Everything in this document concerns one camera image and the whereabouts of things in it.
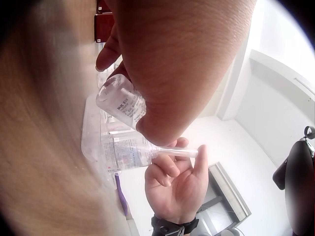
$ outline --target transparent tube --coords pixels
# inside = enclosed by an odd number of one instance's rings
[[[134,130],[146,113],[145,100],[122,74],[116,74],[106,81],[96,97],[96,104]]]
[[[157,147],[139,132],[101,136],[102,158],[109,172],[148,166],[159,154],[195,158],[196,149]]]

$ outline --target plastic bottle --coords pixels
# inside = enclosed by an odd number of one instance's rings
[[[144,98],[122,74],[116,74],[106,81],[96,97],[96,104],[134,130],[146,113]]]
[[[196,149],[157,147],[136,131],[101,136],[101,145],[109,172],[148,166],[158,154],[190,158],[198,154]]]

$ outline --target finger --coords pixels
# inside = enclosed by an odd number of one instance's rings
[[[126,71],[125,65],[123,63],[123,61],[119,64],[119,66],[113,71],[113,73],[111,73],[111,75],[108,77],[112,77],[113,75],[117,75],[117,74],[122,74],[124,75],[127,79],[130,80],[130,77]]]
[[[177,140],[177,147],[180,147],[180,148],[185,148],[188,146],[188,139],[186,138],[183,138],[183,137],[180,137],[178,140]],[[176,161],[180,161],[180,160],[189,160],[189,157],[183,157],[183,156],[176,156]]]
[[[173,148],[173,147],[181,147],[184,148],[188,145],[188,139],[180,137],[177,140],[175,140],[174,142],[172,142],[170,145],[168,145],[168,147]],[[172,159],[172,161],[176,161],[176,157],[173,155],[170,155],[170,158]]]
[[[156,184],[156,181],[165,187],[171,186],[171,182],[166,173],[155,164],[149,165],[145,172],[145,181],[150,187]]]
[[[180,137],[177,139],[176,147],[185,148],[185,147],[187,147],[188,143],[189,143],[189,141],[187,138]]]
[[[193,174],[199,178],[208,177],[208,157],[206,145],[198,148]]]
[[[96,69],[99,72],[106,70],[111,66],[121,55],[116,26],[114,25],[111,31],[111,36],[108,38],[104,48],[99,53],[96,59]]]
[[[152,163],[162,169],[162,171],[171,177],[177,177],[180,174],[175,162],[168,155],[159,155],[152,159]]]
[[[168,145],[168,147],[173,148],[177,145],[177,140],[175,140],[174,142],[172,142],[170,145]]]
[[[161,112],[163,113],[164,110],[160,109],[159,112],[153,107],[150,107],[146,101],[146,114],[138,121],[136,130],[143,134],[151,143],[157,146],[168,146],[180,136],[181,131],[176,130],[176,133],[172,128],[170,129],[169,124],[161,124],[161,122],[164,122],[162,120],[166,118],[163,117],[163,114],[161,115]]]

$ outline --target hand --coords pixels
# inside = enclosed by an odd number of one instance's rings
[[[188,140],[179,138],[172,146],[185,147]],[[156,216],[176,224],[191,222],[208,188],[206,146],[200,146],[195,166],[187,157],[159,155],[145,174],[148,202]]]
[[[115,26],[96,67],[103,71],[122,54],[113,74],[124,74],[146,100],[137,130],[169,145],[215,92],[248,32],[255,0],[106,3]]]

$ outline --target red box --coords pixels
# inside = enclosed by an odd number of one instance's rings
[[[94,17],[94,37],[96,42],[106,42],[111,35],[115,21],[112,13],[96,14]]]
[[[97,0],[96,12],[97,14],[103,14],[103,13],[111,12],[111,10],[106,5],[105,0]]]

